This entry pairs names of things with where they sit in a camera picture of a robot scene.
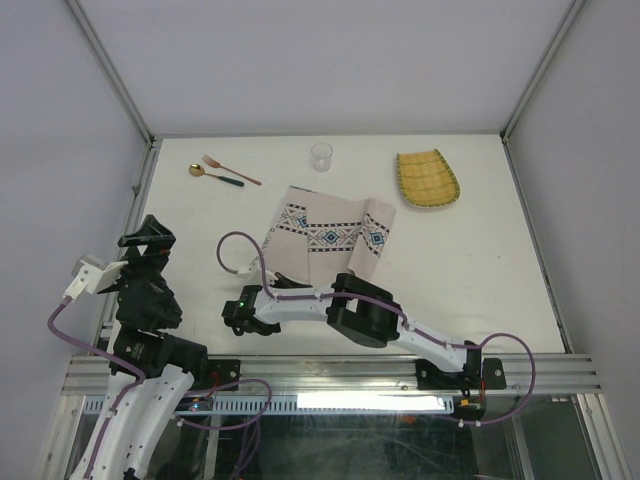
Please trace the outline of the rose gold fork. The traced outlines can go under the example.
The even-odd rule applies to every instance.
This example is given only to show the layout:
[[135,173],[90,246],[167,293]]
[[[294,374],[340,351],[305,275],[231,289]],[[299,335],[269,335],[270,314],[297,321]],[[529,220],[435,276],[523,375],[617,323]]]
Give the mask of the rose gold fork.
[[228,168],[228,167],[226,167],[226,166],[222,165],[220,162],[218,162],[217,160],[213,159],[212,157],[210,157],[210,156],[208,156],[208,155],[203,155],[203,156],[201,157],[201,159],[202,159],[202,160],[203,160],[207,165],[209,165],[209,166],[210,166],[210,167],[212,167],[212,168],[224,170],[224,171],[226,171],[226,172],[228,172],[228,173],[231,173],[231,174],[233,174],[233,175],[236,175],[237,177],[240,177],[240,178],[242,178],[242,179],[244,179],[244,180],[246,180],[246,181],[248,181],[248,182],[250,182],[250,183],[253,183],[254,185],[257,185],[257,186],[261,186],[261,185],[262,185],[262,182],[261,182],[261,181],[259,181],[259,180],[257,180],[257,179],[254,179],[254,178],[252,178],[252,177],[249,177],[249,176],[247,176],[247,175],[241,174],[241,173],[239,173],[239,172],[237,172],[237,171],[235,171],[235,170],[232,170],[232,169],[230,169],[230,168]]

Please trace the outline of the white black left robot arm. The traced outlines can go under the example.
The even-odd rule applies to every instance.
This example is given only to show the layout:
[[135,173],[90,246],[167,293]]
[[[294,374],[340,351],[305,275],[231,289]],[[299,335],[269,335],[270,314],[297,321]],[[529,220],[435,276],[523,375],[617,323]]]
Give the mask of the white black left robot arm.
[[162,276],[176,238],[154,215],[122,236],[120,260],[104,264],[82,256],[73,270],[61,305],[83,294],[113,293],[120,330],[111,351],[104,351],[59,330],[58,338],[109,362],[105,401],[74,479],[142,479],[154,449],[187,391],[209,377],[205,346],[171,335],[183,312]]

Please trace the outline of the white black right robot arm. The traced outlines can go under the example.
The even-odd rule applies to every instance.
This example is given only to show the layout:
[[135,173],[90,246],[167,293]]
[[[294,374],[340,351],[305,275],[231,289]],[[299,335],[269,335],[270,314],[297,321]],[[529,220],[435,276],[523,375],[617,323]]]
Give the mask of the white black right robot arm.
[[319,322],[351,342],[372,349],[397,346],[426,363],[418,369],[435,388],[477,389],[483,374],[481,348],[411,319],[393,295],[353,274],[341,273],[314,288],[279,275],[274,284],[246,285],[225,303],[224,324],[237,336],[270,336],[285,322]]

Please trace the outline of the yellow woven pattern plate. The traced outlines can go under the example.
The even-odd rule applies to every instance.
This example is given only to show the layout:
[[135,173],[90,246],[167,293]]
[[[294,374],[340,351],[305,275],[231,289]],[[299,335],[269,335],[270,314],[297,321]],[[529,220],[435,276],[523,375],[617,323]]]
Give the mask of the yellow woven pattern plate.
[[398,153],[396,174],[405,201],[413,207],[440,208],[460,198],[456,175],[438,149]]

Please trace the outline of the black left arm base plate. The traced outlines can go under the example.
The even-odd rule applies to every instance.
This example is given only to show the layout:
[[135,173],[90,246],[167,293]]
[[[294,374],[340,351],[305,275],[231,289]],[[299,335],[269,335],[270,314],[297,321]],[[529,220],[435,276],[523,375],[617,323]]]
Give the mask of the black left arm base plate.
[[204,389],[211,391],[221,387],[223,391],[237,391],[233,385],[241,377],[241,361],[239,359],[209,359],[203,380]]

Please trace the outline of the right aluminium frame post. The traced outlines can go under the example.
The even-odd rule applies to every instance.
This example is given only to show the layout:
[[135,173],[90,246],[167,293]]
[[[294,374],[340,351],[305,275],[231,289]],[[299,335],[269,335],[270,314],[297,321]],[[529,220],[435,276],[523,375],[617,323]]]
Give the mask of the right aluminium frame post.
[[524,115],[529,103],[532,101],[536,91],[539,89],[544,78],[553,66],[560,49],[588,5],[588,0],[571,0],[569,2],[513,110],[504,124],[504,127],[500,131],[500,138],[504,144],[510,141],[511,136],[520,122],[521,117]]

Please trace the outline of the aluminium front mounting rail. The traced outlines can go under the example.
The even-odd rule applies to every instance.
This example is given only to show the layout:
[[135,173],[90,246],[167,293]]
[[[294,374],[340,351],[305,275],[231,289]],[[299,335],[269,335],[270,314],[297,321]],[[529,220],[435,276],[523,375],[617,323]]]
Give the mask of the aluminium front mounting rail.
[[[599,394],[601,382],[592,359],[583,354],[537,354],[531,365],[525,354],[498,354],[506,377],[505,390],[488,395],[566,396]],[[276,394],[362,389],[376,393],[416,393],[415,365],[410,355],[380,356],[212,356],[239,359],[240,379],[268,382]]]

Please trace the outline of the left aluminium frame post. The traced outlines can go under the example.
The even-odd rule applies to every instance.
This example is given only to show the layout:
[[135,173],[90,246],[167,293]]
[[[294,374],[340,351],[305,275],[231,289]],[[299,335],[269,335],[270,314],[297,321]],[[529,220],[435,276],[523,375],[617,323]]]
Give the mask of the left aluminium frame post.
[[109,84],[137,134],[141,137],[146,147],[152,148],[155,136],[137,107],[82,3],[77,0],[63,0],[62,4],[77,26],[103,77]]

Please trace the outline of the patterned white placemat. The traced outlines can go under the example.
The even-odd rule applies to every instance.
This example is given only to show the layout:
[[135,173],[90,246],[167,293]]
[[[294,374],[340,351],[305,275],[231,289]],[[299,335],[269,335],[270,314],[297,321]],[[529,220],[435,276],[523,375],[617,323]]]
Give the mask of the patterned white placemat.
[[395,214],[376,198],[353,201],[291,186],[262,245],[266,268],[314,287],[339,273],[370,280]]

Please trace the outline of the clear drinking glass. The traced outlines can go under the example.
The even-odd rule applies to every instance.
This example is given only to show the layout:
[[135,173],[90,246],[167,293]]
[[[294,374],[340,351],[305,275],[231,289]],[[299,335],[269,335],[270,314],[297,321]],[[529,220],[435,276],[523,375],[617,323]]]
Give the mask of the clear drinking glass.
[[327,172],[331,167],[333,147],[327,143],[317,143],[311,148],[313,168],[320,173]]

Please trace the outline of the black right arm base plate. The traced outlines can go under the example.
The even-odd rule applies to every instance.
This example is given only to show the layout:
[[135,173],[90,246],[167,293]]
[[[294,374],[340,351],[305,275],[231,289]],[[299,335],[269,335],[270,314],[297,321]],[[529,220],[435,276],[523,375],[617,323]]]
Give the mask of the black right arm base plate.
[[506,377],[498,358],[467,362],[461,372],[444,372],[424,359],[414,362],[419,390],[505,390]]

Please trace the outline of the aluminium frame post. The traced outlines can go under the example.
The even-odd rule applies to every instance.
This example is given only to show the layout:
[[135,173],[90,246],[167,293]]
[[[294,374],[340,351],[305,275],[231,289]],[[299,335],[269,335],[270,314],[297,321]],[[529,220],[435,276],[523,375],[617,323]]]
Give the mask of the aluminium frame post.
[[152,148],[155,136],[137,107],[82,3],[77,0],[63,0],[62,4],[77,26],[103,77],[109,84],[137,134],[141,137],[146,147]]
[[560,49],[588,5],[588,0],[571,0],[569,2],[513,110],[504,124],[504,127],[500,131],[500,138],[504,144],[510,141],[511,136],[520,122],[521,117],[524,115],[529,103],[532,101],[536,91],[539,89],[544,78],[553,66]]

